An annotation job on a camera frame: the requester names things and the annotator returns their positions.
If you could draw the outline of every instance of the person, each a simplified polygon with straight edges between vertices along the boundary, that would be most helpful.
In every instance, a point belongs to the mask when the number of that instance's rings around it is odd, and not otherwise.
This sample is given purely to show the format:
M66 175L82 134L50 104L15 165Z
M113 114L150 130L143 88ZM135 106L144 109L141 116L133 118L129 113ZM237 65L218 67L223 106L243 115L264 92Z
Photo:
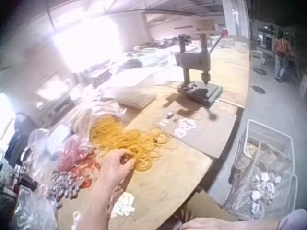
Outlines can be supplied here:
M125 149L115 149L105 158L100 175L92 189L88 208L77 223L77 230L108 229L107 208L111 193L131 173L135 164L135 159L123 161L126 154L130 154L130 152ZM180 230L307 229L307 212L304 210L297 210L281 221L278 219L238 221L236 216L221 209L201 189L197 189L175 215L178 215L183 223Z
M283 81L283 75L289 65L289 60L293 57L290 42L283 37L282 30L278 31L275 45L275 79Z

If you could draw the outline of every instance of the hand press machine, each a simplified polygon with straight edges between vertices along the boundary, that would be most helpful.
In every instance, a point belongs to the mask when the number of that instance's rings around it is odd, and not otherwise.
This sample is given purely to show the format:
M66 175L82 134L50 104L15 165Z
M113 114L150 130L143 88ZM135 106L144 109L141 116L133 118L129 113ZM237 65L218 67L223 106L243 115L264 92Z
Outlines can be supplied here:
M207 48L206 34L201 34L201 52L186 52L186 45L184 36L179 36L180 53L175 53L177 66L183 68L184 82L178 86L177 91L187 98L190 98L196 102L199 102L205 106L210 107L214 101L222 93L223 88L218 85L209 84L210 77L210 54L220 42L220 40L228 35L228 31L223 29L221 36L214 43L210 52ZM202 70L201 79L203 82L191 82L189 76L189 70L196 69Z

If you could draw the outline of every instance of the concrete floor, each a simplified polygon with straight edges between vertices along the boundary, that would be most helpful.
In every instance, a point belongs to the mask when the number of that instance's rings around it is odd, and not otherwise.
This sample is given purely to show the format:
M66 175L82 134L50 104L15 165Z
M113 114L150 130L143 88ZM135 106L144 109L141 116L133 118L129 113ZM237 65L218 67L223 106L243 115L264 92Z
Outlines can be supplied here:
M298 177L298 193L296 209L307 209L307 106L298 93L298 89L288 82L278 83L274 80L274 60L267 59L262 69L267 75L260 75L250 70L249 91L246 108L243 112L235 140L230 152L221 165L215 181L208 189L208 194L219 204L223 205L230 184L228 178L236 154L236 146L242 133L245 131L248 119L261 122L272 128L290 135L294 142L295 173ZM265 94L255 92L251 85L265 90Z

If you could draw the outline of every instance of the bright window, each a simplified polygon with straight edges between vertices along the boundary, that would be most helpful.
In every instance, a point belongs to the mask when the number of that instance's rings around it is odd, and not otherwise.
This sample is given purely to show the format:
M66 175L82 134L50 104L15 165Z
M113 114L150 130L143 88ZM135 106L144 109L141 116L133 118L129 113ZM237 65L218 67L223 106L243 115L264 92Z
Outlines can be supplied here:
M15 113L9 100L3 93L0 94L0 111L0 148L3 151L6 151L8 144L15 133Z
M39 88L37 94L48 101L52 101L60 98L68 90L68 86L60 80L57 74L55 74Z
M79 73L122 55L118 29L108 17L87 19L54 37L68 68Z

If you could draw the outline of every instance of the orange shirt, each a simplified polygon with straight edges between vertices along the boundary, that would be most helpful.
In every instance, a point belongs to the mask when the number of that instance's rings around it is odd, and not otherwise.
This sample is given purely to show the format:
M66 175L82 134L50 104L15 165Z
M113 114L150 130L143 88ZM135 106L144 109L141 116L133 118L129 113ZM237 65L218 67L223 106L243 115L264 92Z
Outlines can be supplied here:
M292 50L291 50L290 42L286 40L285 38L279 39L276 42L276 52L278 55L281 55L281 56L291 55Z

